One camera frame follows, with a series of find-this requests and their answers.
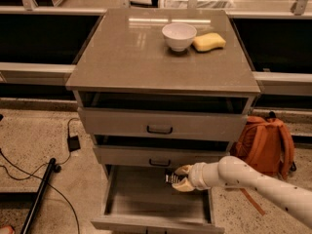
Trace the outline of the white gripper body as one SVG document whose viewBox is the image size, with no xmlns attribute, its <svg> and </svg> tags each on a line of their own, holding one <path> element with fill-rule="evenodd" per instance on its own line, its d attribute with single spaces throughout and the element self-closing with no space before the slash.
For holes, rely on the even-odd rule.
<svg viewBox="0 0 312 234">
<path fill-rule="evenodd" d="M 188 179 L 197 190 L 206 190 L 220 185 L 218 163 L 196 163 L 190 169 Z"/>
</svg>

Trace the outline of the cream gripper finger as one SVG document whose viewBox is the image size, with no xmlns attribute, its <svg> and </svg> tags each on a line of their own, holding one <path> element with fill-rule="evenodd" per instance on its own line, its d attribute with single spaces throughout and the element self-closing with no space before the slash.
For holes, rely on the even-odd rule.
<svg viewBox="0 0 312 234">
<path fill-rule="evenodd" d="M 192 169 L 192 165 L 183 165 L 175 170 L 177 176 L 187 176 Z"/>
<path fill-rule="evenodd" d="M 172 188 L 179 192 L 191 192 L 195 189 L 195 187 L 190 183 L 187 177 L 183 178 L 177 183 L 173 183 Z"/>
</svg>

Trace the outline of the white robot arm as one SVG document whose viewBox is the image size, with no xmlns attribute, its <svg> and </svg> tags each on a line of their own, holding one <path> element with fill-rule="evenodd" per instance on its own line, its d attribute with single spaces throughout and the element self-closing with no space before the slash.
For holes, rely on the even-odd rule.
<svg viewBox="0 0 312 234">
<path fill-rule="evenodd" d="M 211 187 L 250 188 L 280 209 L 312 227 L 312 192 L 264 175 L 235 156 L 215 163 L 184 165 L 166 176 L 179 192 L 207 190 Z"/>
</svg>

